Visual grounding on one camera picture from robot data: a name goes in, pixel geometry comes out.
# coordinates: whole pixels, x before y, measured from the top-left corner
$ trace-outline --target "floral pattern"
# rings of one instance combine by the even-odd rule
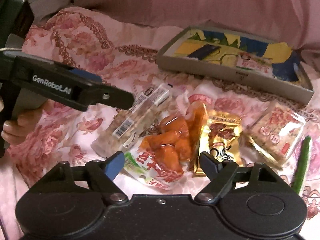
[[[309,134],[314,139],[303,200],[308,208],[308,220],[313,221],[320,217],[317,215],[320,210],[320,105],[311,109],[277,95],[255,91],[238,84],[161,71],[155,62],[157,50],[152,46],[156,44],[157,48],[162,47],[177,34],[177,28],[156,35],[159,39],[156,42],[154,30],[135,28],[97,12],[77,7],[68,8],[60,11],[45,26],[32,26],[23,51],[95,73],[105,84],[130,91],[135,95],[143,91],[154,79],[163,80],[179,88],[182,93],[191,93],[209,80],[211,87],[206,89],[213,95],[214,108],[240,115],[244,126],[253,123],[268,107],[269,102],[277,99],[305,117],[307,124],[303,136]],[[53,106],[53,110],[44,113],[35,131],[23,144],[8,150],[29,187],[59,161],[69,161],[73,166],[77,166],[99,159],[90,144],[120,112],[119,109],[99,104],[90,106],[85,113],[57,102],[54,102]],[[155,120],[143,135],[157,133],[158,123],[158,120]],[[295,149],[287,167],[283,171],[276,171],[288,184],[292,182],[300,145],[301,143]],[[248,166],[258,161],[257,155],[250,149],[244,151],[242,158]],[[161,192],[195,195],[208,183],[207,178],[193,178],[186,172],[174,190],[164,192],[145,187],[123,174],[118,177],[119,179],[115,180],[116,184],[125,188],[129,197],[137,193],[137,190],[145,194]]]

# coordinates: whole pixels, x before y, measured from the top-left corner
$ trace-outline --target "paper box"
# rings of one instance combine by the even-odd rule
[[[184,29],[160,49],[157,64],[160,69],[236,82],[304,104],[314,93],[298,55],[286,43],[208,26]]]

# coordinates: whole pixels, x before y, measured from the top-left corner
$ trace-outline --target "blue gripper pad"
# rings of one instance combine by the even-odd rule
[[[72,69],[70,70],[71,73],[78,75],[79,77],[83,77],[86,79],[90,79],[92,81],[96,81],[96,82],[101,82],[102,83],[102,78],[100,76],[97,76],[95,74],[92,74],[88,71],[85,70],[81,70],[81,69]]]
[[[114,180],[124,167],[124,153],[119,153],[105,168],[104,173],[111,180]]]

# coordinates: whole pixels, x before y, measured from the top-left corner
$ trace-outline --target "bed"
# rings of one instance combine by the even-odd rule
[[[156,65],[157,51],[178,34],[183,26],[149,27],[124,23],[125,20],[121,22],[114,18],[82,7],[64,8],[43,25],[32,26],[23,51],[85,69],[101,76],[106,84],[135,95],[153,79],[161,79],[182,91],[205,90],[215,101],[216,110],[239,114],[244,126],[251,124],[273,99],[291,107],[307,120],[303,134],[309,134],[314,142],[302,197],[308,208],[308,217],[301,235],[306,240],[317,239],[320,222],[320,76],[315,70],[316,57],[309,57],[306,60],[308,65],[304,63],[316,93],[308,106],[301,107],[285,98],[238,84],[160,71]],[[307,56],[312,49],[314,53],[314,48],[306,48]],[[90,144],[110,125],[119,111],[96,105],[82,113],[55,102],[54,108],[43,114],[27,140],[6,152],[5,158],[0,160],[0,214],[10,240],[22,236],[15,220],[14,208],[28,187],[59,161],[69,161],[73,166],[80,166],[101,159]],[[158,122],[155,120],[153,126],[157,126]],[[288,184],[292,181],[300,146],[301,142],[285,169],[278,172]],[[250,148],[242,148],[241,156],[246,166],[260,160]],[[194,196],[208,181],[207,178],[194,178],[191,173],[187,173],[174,189],[162,191],[144,186],[124,173],[115,179],[115,183],[129,197],[134,193],[159,192],[190,193]]]

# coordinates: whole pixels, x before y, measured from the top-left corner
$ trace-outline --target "barcode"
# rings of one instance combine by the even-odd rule
[[[133,124],[134,121],[130,118],[125,119],[112,135],[119,139]]]

